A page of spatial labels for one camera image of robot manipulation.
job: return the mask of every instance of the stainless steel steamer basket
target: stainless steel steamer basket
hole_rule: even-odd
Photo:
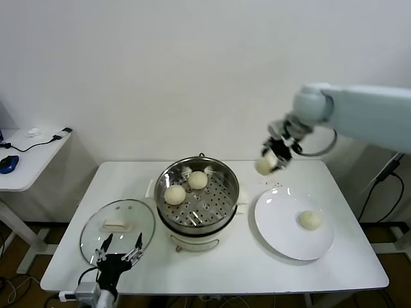
[[[194,190],[188,178],[194,171],[203,171],[208,177],[207,186]],[[164,192],[171,185],[181,185],[186,199],[180,205],[170,205]],[[160,218],[176,233],[200,237],[211,235],[224,228],[236,213],[240,189],[234,172],[222,162],[200,154],[175,162],[158,178],[154,196]]]

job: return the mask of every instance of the white robotic arm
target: white robotic arm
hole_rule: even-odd
[[[301,153],[299,142],[314,126],[390,150],[411,153],[411,90],[385,87],[305,85],[285,119],[269,124],[256,169],[262,175],[282,169]]]

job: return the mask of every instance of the white table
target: white table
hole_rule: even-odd
[[[25,130],[1,131],[4,137],[3,142],[11,142],[12,145],[21,150],[25,150],[36,143],[47,142],[54,134],[59,132],[59,130],[50,130],[43,132],[41,136],[29,138],[25,136]],[[34,147],[25,153],[18,152],[12,148],[0,148],[0,159],[9,155],[18,155],[20,158],[13,172],[7,175],[0,174],[0,191],[19,192],[29,189],[49,164],[50,160],[68,140],[69,136],[70,134],[63,139]],[[3,201],[0,201],[0,220],[12,229],[12,233],[4,242],[4,249],[7,249],[16,234],[30,245],[27,254],[17,268],[18,274],[27,273],[36,255],[52,255],[56,250],[57,245],[47,245],[43,241],[49,232],[48,229],[41,229],[39,234],[34,233]]]
[[[124,273],[118,283],[122,294],[199,295],[313,293],[376,289],[389,279],[351,209],[323,162],[294,160],[286,171],[269,178],[259,176],[253,162],[226,162],[250,198],[279,182],[316,196],[335,228],[332,249],[313,262],[294,261],[270,252],[253,235],[249,213],[236,215],[228,238],[210,252],[175,251],[158,216],[153,240],[143,258]],[[47,291],[74,291],[80,274],[89,265],[80,254],[84,224],[112,201],[144,198],[149,181],[169,162],[106,162],[98,169],[62,238],[42,280]],[[92,281],[86,275],[83,281]],[[335,304],[347,297],[340,295]]]

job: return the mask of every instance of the blue computer mouse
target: blue computer mouse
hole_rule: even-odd
[[[0,173],[5,175],[12,172],[17,166],[18,162],[19,157],[17,155],[10,155],[6,158],[3,158],[2,160],[0,160]]]

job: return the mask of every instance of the glass lid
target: glass lid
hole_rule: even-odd
[[[106,253],[128,253],[134,248],[140,233],[143,234],[143,250],[153,238],[155,218],[151,208],[138,200],[126,199],[102,207],[86,222],[80,236],[83,258],[96,265],[96,249],[113,234]]]

